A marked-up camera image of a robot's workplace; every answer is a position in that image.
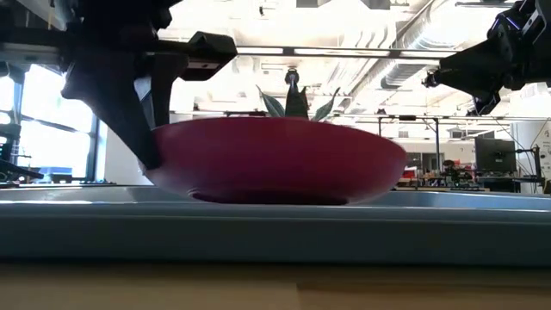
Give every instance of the gray tray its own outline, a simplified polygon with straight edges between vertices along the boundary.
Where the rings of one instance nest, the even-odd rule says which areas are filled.
[[[551,199],[390,192],[218,205],[154,187],[0,190],[0,258],[551,266]]]

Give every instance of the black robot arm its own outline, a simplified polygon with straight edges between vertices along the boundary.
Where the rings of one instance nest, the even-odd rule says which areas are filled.
[[[233,39],[220,34],[160,40],[180,1],[53,0],[66,31],[0,22],[0,63],[59,65],[62,96],[84,101],[147,169],[158,168],[152,129],[169,123],[174,80],[207,80],[237,55]]]
[[[444,84],[473,96],[469,115],[487,115],[505,87],[551,81],[551,1],[523,0],[496,16],[487,40],[440,60],[426,87]]]

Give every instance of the ceiling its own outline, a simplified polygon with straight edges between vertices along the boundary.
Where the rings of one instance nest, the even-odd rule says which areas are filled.
[[[230,35],[238,47],[461,50],[484,40],[500,11],[458,7],[455,0],[392,0],[390,9],[370,9],[362,0],[331,0],[304,8],[300,6],[304,1],[186,0],[171,9],[173,22],[159,35],[186,41],[201,30]],[[428,3],[431,6],[415,18]],[[307,87],[312,109],[327,103],[340,87],[336,107],[341,113],[371,115],[385,109],[388,114],[398,115],[464,115],[472,105],[470,96],[446,86],[427,90],[421,85],[427,65],[435,64],[404,65],[385,59],[237,57],[207,82],[177,82],[171,108],[180,113],[193,110],[194,105],[201,111],[264,110],[257,86],[284,101],[287,85],[283,78],[288,68],[296,68],[299,86]],[[396,87],[386,87],[383,79]],[[504,92],[495,115],[509,114],[510,95]]]

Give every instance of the white wall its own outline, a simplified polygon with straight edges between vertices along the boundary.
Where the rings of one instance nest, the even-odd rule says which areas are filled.
[[[515,140],[520,143],[517,148],[529,149],[536,145],[541,148],[540,154],[544,156],[540,159],[542,174],[544,177],[551,177],[551,136],[549,134],[551,133],[551,122],[520,121],[511,124],[511,132]],[[517,161],[529,170],[529,174],[535,174],[534,156],[528,153],[519,154]],[[521,191],[533,193],[534,189],[530,187],[530,184],[524,183],[521,184]],[[537,192],[542,193],[542,187],[538,187]]]
[[[170,122],[186,121],[189,115],[170,115]],[[100,128],[96,178],[121,185],[151,185],[143,176],[138,159],[105,124]]]
[[[57,17],[56,14],[51,13],[49,1],[36,1],[36,0],[17,0],[23,4],[27,9],[31,10],[38,17],[44,21],[50,21],[52,25],[57,29],[65,29],[65,24]]]
[[[406,152],[425,152],[436,153],[436,144],[434,141],[408,142],[398,141]],[[460,160],[462,164],[474,162],[474,142],[472,141],[454,141],[440,143],[440,153],[444,154],[444,159]]]

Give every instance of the fluorescent light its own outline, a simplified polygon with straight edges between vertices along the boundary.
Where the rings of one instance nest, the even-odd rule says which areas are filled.
[[[433,59],[443,59],[449,56],[454,55],[456,52],[447,52],[447,51],[402,51],[402,57],[410,58],[433,58]]]
[[[396,64],[400,65],[440,65],[439,60],[429,59],[396,59],[395,61]]]
[[[387,57],[389,51],[365,51],[354,49],[341,49],[341,48],[295,48],[295,54],[304,55],[338,55],[338,56],[375,56],[375,57]]]
[[[283,70],[287,67],[288,65],[285,65],[285,64],[261,64],[260,65],[261,70]]]
[[[280,47],[238,47],[238,54],[281,54],[283,48]]]

